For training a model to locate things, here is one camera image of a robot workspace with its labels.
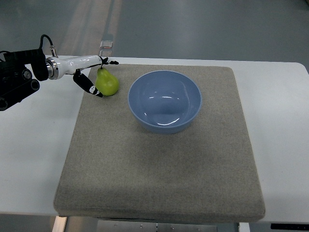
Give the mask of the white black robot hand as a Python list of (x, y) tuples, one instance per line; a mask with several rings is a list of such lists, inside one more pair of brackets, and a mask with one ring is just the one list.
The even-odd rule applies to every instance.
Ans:
[(82, 70), (95, 66), (100, 66), (100, 68), (103, 68), (103, 65), (107, 64), (119, 64), (117, 61), (97, 55), (72, 57), (66, 59), (50, 57), (45, 61), (49, 72), (49, 79), (57, 80), (66, 74), (70, 74), (73, 76), (74, 82), (85, 92), (91, 93), (98, 97), (103, 97), (103, 94), (95, 87), (95, 83), (92, 83), (92, 81), (82, 73)]

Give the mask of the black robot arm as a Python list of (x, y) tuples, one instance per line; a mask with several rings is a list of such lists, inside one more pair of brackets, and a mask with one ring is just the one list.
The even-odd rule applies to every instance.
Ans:
[(0, 110), (5, 111), (38, 91), (49, 72), (41, 48), (0, 53)]

